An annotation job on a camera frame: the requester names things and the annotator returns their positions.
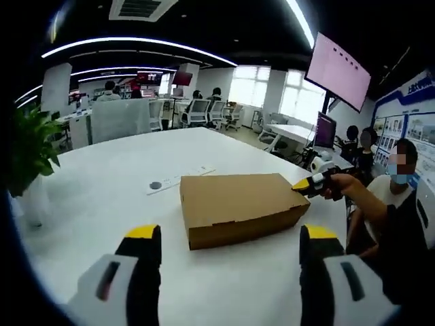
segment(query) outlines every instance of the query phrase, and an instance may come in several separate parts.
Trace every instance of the wall-mounted tv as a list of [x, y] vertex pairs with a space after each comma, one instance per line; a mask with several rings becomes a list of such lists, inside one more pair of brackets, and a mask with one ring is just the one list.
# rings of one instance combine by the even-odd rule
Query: wall-mounted tv
[[318, 33], [305, 79], [331, 91], [360, 112], [370, 74], [344, 49]]
[[189, 86], [190, 81], [192, 80], [192, 76], [193, 74], [191, 73], [186, 73], [185, 71], [177, 71], [175, 73], [172, 84], [178, 86]]

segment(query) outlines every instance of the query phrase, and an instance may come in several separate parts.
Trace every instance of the man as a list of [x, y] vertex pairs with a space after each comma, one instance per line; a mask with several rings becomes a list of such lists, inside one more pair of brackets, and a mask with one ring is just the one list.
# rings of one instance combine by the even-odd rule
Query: man
[[[395, 175], [401, 179], [407, 169], [402, 165], [407, 164], [400, 149], [398, 153], [391, 158], [391, 165], [396, 165]], [[428, 250], [423, 224], [417, 213], [417, 192], [413, 191], [396, 208], [382, 203], [351, 175], [332, 175], [331, 182], [343, 195], [350, 197], [364, 213], [366, 220], [380, 231], [377, 273], [382, 278], [384, 294], [394, 304], [425, 311], [422, 304], [427, 305], [430, 302], [428, 296], [433, 295], [435, 259], [434, 250]], [[331, 199], [331, 189], [322, 195]], [[420, 212], [424, 210], [423, 207], [418, 209]], [[425, 213], [429, 216], [431, 214], [427, 210]]]
[[97, 102], [105, 102], [105, 101], [114, 101], [120, 100], [121, 96], [118, 94], [114, 94], [115, 82], [107, 81], [104, 85], [105, 91], [104, 94], [97, 98]]
[[[402, 158], [399, 164], [397, 157]], [[415, 173], [417, 158], [414, 144], [408, 139], [400, 139], [389, 157], [389, 175], [378, 176], [368, 185], [367, 190], [385, 205], [399, 207], [413, 192], [408, 181]], [[361, 209], [356, 208], [351, 214], [346, 252], [359, 255], [370, 264], [379, 248], [379, 236], [380, 230], [365, 218]]]

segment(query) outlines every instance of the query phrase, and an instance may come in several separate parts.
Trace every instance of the white table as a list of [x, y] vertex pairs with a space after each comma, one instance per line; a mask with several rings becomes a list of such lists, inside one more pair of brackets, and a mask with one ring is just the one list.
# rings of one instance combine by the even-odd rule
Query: white table
[[268, 124], [267, 126], [277, 134], [273, 142], [266, 148], [266, 151], [269, 153], [275, 148], [281, 137], [286, 137], [305, 145], [314, 139], [315, 131], [301, 126], [289, 124]]
[[281, 173], [293, 184], [309, 175], [215, 131], [141, 134], [70, 151], [59, 160], [61, 168], [45, 178], [52, 216], [24, 239], [42, 284], [58, 302], [71, 298], [79, 276], [103, 254], [114, 253], [130, 229], [157, 223], [162, 229], [161, 325], [298, 325], [300, 226], [328, 226], [345, 243], [344, 200], [316, 197], [294, 228], [189, 251], [179, 187], [146, 196], [153, 180], [200, 165], [214, 167], [215, 175]]

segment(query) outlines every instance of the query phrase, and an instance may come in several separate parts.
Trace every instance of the green leaves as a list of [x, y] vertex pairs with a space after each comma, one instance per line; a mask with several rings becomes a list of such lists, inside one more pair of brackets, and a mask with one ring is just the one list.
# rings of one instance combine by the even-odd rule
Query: green leaves
[[60, 166], [50, 136], [60, 132], [57, 122], [48, 121], [48, 112], [35, 107], [25, 115], [26, 107], [15, 111], [12, 119], [12, 160], [6, 182], [12, 196], [21, 196], [38, 175], [51, 175], [50, 161]]

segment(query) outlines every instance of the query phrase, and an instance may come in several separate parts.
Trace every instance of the display board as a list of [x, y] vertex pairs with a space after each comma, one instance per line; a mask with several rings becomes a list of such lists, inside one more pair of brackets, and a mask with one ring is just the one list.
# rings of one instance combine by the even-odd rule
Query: display board
[[378, 134], [375, 164], [386, 172], [389, 154], [400, 138], [407, 138], [417, 148], [417, 170], [410, 181], [416, 187], [425, 178], [435, 189], [435, 87], [426, 72], [375, 105], [373, 128]]

